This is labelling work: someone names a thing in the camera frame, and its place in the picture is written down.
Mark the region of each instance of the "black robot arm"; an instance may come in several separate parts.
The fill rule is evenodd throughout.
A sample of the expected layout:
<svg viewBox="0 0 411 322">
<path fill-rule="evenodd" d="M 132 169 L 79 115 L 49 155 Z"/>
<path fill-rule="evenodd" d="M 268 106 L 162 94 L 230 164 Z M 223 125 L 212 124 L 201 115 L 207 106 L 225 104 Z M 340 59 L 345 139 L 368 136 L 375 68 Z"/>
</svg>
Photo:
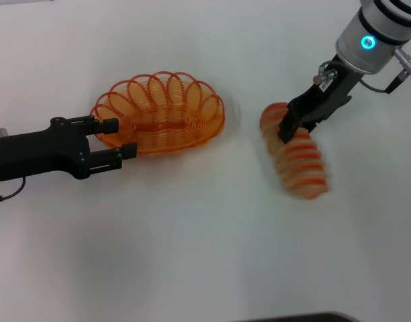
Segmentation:
<svg viewBox="0 0 411 322">
<path fill-rule="evenodd" d="M 318 123 L 350 102 L 349 92 L 364 76 L 344 66 L 338 56 L 328 63 L 325 72 L 332 72 L 335 77 L 312 85 L 307 92 L 288 104 L 288 112 L 280 123 L 279 132 L 284 143 L 293 138 L 299 127 L 311 132 Z"/>
<path fill-rule="evenodd" d="M 135 158 L 137 144 L 91 152 L 86 136 L 119 130 L 117 119 L 102 123 L 93 116 L 56 117 L 44 131 L 0 138 L 0 181 L 49 171 L 65 171 L 76 179 L 120 169 L 122 160 Z"/>
</svg>

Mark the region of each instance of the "black cable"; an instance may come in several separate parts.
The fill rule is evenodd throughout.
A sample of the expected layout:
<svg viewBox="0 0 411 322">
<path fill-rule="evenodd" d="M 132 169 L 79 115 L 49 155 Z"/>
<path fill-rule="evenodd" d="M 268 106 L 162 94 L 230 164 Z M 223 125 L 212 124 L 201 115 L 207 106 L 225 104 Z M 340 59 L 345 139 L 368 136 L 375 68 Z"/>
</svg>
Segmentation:
<svg viewBox="0 0 411 322">
<path fill-rule="evenodd" d="M 22 178 L 22 184 L 21 184 L 20 188 L 18 188 L 18 189 L 17 189 L 14 193 L 12 193 L 11 195 L 8 195 L 8 196 L 6 196 L 6 197 L 0 196 L 0 202 L 1 202 L 1 201 L 5 201 L 5 200 L 7 200 L 7 199 L 11 199 L 11 198 L 13 198 L 13 197 L 16 197 L 16 196 L 23 190 L 23 188 L 25 188 L 25 184 L 26 184 L 26 178 L 23 177 L 23 178 Z"/>
<path fill-rule="evenodd" d="M 327 62 L 323 62 L 321 64 L 321 66 L 326 67 L 329 64 L 334 64 L 334 65 L 341 66 L 341 67 L 345 68 L 346 70 L 348 70 L 349 72 L 351 72 L 351 69 L 346 64 L 344 64 L 342 62 L 335 62 L 333 60 L 328 60 Z M 373 91 L 375 93 L 386 93 L 386 91 L 383 90 L 383 89 L 376 89 L 375 87 L 372 87 L 371 85 L 367 84 L 363 79 L 361 79 L 359 82 L 360 82 L 360 84 L 362 84 L 364 87 L 366 87 L 370 91 Z"/>
<path fill-rule="evenodd" d="M 360 82 L 360 84 L 362 84 L 364 87 L 366 87 L 367 89 L 370 89 L 370 90 L 373 91 L 373 92 L 376 92 L 376 93 L 386 93 L 386 91 L 383 90 L 383 89 L 376 89 L 375 87 L 372 87 L 371 85 L 366 84 L 363 79 L 361 79 L 359 82 Z"/>
</svg>

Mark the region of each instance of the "blue led ring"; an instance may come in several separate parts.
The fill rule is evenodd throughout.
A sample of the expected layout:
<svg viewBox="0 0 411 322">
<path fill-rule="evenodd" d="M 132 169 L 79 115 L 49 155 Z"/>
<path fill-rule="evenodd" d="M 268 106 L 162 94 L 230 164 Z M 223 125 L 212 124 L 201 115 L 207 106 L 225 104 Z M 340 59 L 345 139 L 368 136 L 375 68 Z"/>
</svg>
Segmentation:
<svg viewBox="0 0 411 322">
<path fill-rule="evenodd" d="M 377 44 L 377 41 L 375 40 L 373 36 L 365 36 L 361 40 L 361 46 L 365 48 L 366 50 L 372 49 L 373 47 L 375 47 L 376 44 Z"/>
</svg>

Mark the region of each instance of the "white surface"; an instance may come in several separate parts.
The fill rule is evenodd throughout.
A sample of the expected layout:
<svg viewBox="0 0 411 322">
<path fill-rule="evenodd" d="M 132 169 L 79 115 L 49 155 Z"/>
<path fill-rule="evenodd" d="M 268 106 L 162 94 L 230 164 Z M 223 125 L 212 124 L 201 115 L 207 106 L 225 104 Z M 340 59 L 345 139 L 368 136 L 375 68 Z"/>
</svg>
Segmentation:
<svg viewBox="0 0 411 322">
<path fill-rule="evenodd" d="M 0 127 L 11 134 L 86 115 L 113 83 L 158 70 L 210 82 L 229 118 L 225 135 L 201 150 L 139 158 L 86 181 L 29 178 L 0 204 L 0 321 L 222 322 L 338 311 L 411 322 L 411 79 L 392 96 L 357 87 L 314 132 L 332 190 L 313 202 L 279 188 L 258 129 L 269 103 L 310 86 L 358 7 L 0 7 Z M 384 87 L 399 71 L 393 62 L 366 80 Z M 18 185 L 4 182 L 0 193 Z"/>
</svg>

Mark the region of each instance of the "orange basket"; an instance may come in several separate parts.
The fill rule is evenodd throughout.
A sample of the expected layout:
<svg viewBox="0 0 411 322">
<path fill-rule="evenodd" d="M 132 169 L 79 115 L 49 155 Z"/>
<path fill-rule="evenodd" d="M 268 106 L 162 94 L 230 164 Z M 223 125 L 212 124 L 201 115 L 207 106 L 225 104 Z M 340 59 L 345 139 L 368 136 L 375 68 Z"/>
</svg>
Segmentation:
<svg viewBox="0 0 411 322">
<path fill-rule="evenodd" d="M 139 155 L 181 152 L 206 144 L 225 125 L 222 99 L 185 72 L 141 74 L 99 97 L 91 115 L 117 118 L 119 133 L 97 137 L 111 148 L 137 142 Z"/>
</svg>

